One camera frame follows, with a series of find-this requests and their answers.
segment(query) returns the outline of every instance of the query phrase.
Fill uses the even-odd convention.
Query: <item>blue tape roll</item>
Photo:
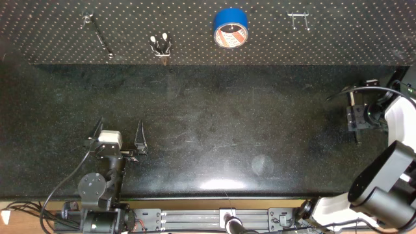
[[[247,41],[247,16],[237,8],[220,11],[214,19],[214,40],[220,47],[236,48]]]

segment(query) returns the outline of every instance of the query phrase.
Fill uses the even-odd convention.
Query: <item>black table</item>
[[[129,163],[126,200],[306,198],[346,192],[386,147],[347,132],[345,96],[330,94],[390,66],[43,65],[5,62],[0,78],[0,200],[44,200],[85,153],[99,117],[149,155]],[[87,159],[55,199],[100,171]]]

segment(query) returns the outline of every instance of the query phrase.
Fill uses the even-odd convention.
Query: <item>pegboard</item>
[[[172,38],[169,64],[386,64],[416,61],[416,1],[4,0],[0,33],[31,64],[160,64],[150,36]],[[248,41],[219,48],[213,20],[234,7],[248,17]],[[94,19],[113,59],[91,25]],[[303,18],[287,12],[308,12]]]

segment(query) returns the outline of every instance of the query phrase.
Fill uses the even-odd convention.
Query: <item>white plastic part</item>
[[[10,211],[1,211],[1,219],[3,219],[3,223],[8,225],[8,221],[10,220]]]
[[[373,227],[378,227],[378,224],[375,220],[361,212],[355,212],[351,210],[350,205],[351,203],[348,201],[347,192],[332,198],[321,198],[315,206],[311,218],[320,225],[346,222],[350,220],[356,220],[357,218],[362,218],[370,223]],[[355,227],[356,225],[366,226],[364,222],[359,222],[357,224],[328,227],[328,229],[331,231],[339,231],[342,228]]]
[[[119,131],[102,130],[98,137],[99,142],[117,143],[121,149],[123,145],[122,134]]]
[[[404,97],[396,98],[384,114],[389,126],[389,145],[395,140],[416,152],[416,109]]]

